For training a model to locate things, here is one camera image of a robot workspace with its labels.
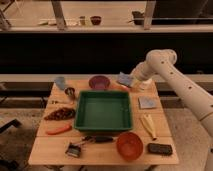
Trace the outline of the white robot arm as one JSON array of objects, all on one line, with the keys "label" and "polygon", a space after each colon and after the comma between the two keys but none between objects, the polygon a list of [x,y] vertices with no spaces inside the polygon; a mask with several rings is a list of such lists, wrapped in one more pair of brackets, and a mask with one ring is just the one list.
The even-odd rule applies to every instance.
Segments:
[{"label": "white robot arm", "polygon": [[176,61],[177,54],[172,49],[151,50],[131,75],[135,84],[141,84],[158,74],[182,99],[211,137],[204,171],[213,171],[213,95],[176,69]]}]

